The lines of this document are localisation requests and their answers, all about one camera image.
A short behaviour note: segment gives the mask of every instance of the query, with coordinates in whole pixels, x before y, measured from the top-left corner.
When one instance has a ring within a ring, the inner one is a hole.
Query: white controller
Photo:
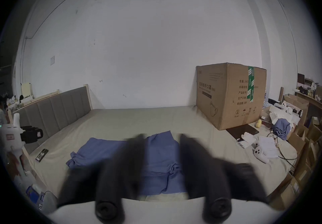
[[[265,154],[263,153],[263,149],[261,148],[261,146],[258,146],[255,151],[254,151],[254,155],[256,158],[258,158],[260,161],[264,162],[264,163],[268,163],[270,160],[265,156]]]

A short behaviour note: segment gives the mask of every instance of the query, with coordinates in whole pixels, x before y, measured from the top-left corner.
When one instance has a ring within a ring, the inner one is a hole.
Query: gray upholstered headboard
[[[20,126],[31,125],[43,131],[43,137],[37,142],[24,145],[30,154],[49,137],[90,111],[90,99],[84,86],[36,101],[14,113],[20,114]]]

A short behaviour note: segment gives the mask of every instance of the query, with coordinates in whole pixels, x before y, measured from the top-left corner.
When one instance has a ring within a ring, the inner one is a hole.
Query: paper document
[[[247,141],[240,141],[238,142],[238,144],[242,146],[244,149],[246,149],[248,146],[251,146],[251,144],[248,143]]]
[[[249,144],[252,144],[254,141],[256,141],[256,139],[254,138],[254,136],[250,133],[245,132],[244,134],[241,135],[241,137],[247,141]]]
[[[272,136],[270,137],[265,137],[265,136],[259,136],[259,145],[263,149],[263,153],[268,157],[268,158],[278,158],[279,155],[277,153],[277,149],[275,146],[275,141]]]

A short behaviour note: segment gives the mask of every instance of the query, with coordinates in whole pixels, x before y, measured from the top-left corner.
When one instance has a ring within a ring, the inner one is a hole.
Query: blue fabric
[[[107,141],[90,138],[77,153],[70,154],[71,160],[66,162],[70,168],[75,166],[88,166],[103,159],[110,158],[116,150],[126,141]]]
[[[283,140],[286,140],[286,137],[290,131],[290,123],[284,118],[279,118],[275,125],[273,125],[273,132]]]
[[[70,154],[69,167],[87,166],[110,158],[125,141],[90,138],[77,153]],[[141,195],[186,192],[179,165],[179,144],[170,131],[147,137]]]
[[[170,131],[147,138],[142,195],[186,192],[179,166],[179,144]]]

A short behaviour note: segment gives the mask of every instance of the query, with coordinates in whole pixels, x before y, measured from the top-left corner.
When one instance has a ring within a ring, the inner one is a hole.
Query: cardboard box
[[[308,129],[303,125],[297,125],[294,132],[288,138],[288,142],[292,145],[298,156],[301,155],[302,149],[305,145],[305,135],[308,133]]]
[[[265,88],[262,68],[231,63],[197,66],[197,107],[218,130],[257,121]]]
[[[276,210],[286,210],[295,201],[300,194],[301,188],[298,181],[292,178],[288,185],[280,190],[280,194],[270,203],[272,208]]]
[[[319,129],[318,126],[313,124],[313,121],[311,121],[310,126],[308,127],[308,139],[311,139],[312,141],[316,142],[321,136],[322,131]]]
[[[294,172],[294,177],[296,178],[297,182],[299,183],[301,189],[304,188],[308,179],[311,176],[311,168],[308,164],[305,164],[301,168],[299,168],[296,172]]]
[[[309,142],[309,148],[308,148],[308,158],[309,158],[309,166],[310,168],[315,167],[315,163],[318,159],[320,153],[320,146],[317,142],[313,142],[310,140]]]
[[[300,97],[297,97],[295,95],[292,94],[287,94],[283,96],[283,100],[291,103],[292,105],[302,109],[303,113],[301,116],[301,119],[299,121],[299,125],[304,125],[307,114],[308,114],[308,106],[309,106],[309,102],[305,99],[302,99]]]

